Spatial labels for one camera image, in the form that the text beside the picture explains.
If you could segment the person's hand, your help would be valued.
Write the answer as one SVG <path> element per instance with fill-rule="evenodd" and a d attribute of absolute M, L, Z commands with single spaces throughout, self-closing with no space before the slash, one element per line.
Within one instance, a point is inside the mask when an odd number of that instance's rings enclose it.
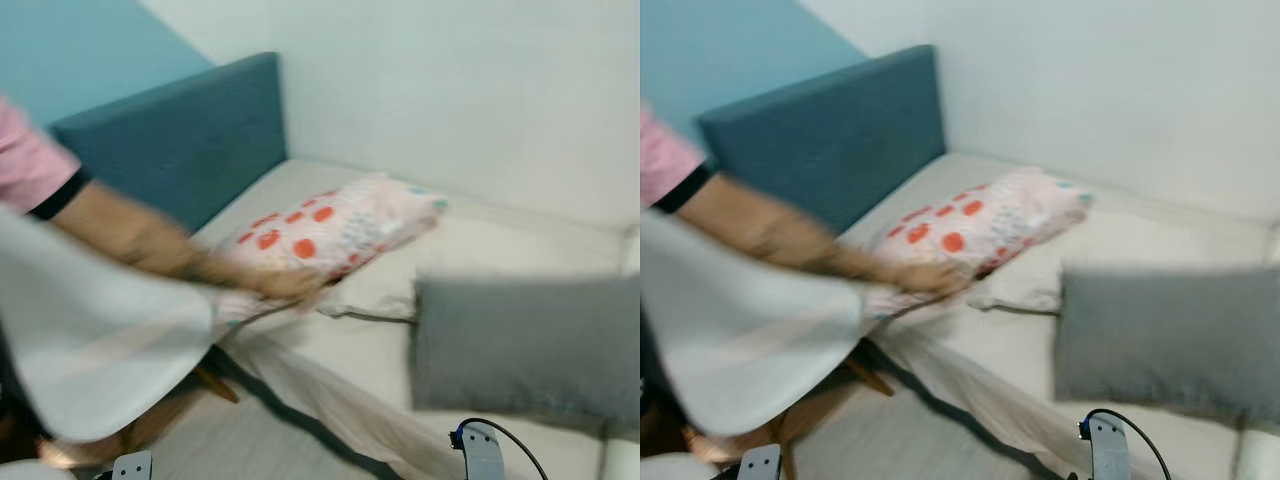
<path fill-rule="evenodd" d="M 960 262 L 915 262 L 900 266 L 893 284 L 905 292 L 950 296 L 973 283 L 973 275 Z"/>
<path fill-rule="evenodd" d="M 315 296 L 328 283 L 324 271 L 312 269 L 255 270 L 246 280 L 246 289 L 265 300 L 297 302 Z"/>

